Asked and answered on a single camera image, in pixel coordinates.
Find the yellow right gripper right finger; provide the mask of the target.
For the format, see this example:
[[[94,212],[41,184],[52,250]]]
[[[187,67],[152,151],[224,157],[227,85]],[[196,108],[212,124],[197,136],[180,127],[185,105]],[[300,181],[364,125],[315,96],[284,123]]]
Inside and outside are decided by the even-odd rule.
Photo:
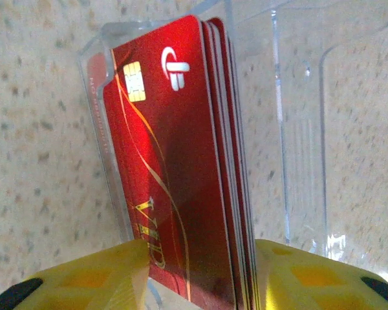
[[[261,309],[388,309],[388,283],[370,271],[270,240],[255,254]]]

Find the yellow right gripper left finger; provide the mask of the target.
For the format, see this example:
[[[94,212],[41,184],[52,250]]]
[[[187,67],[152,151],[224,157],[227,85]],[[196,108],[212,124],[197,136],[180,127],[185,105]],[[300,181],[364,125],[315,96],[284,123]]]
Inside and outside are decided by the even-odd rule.
[[[147,242],[132,240],[42,270],[0,294],[0,309],[143,309]]]

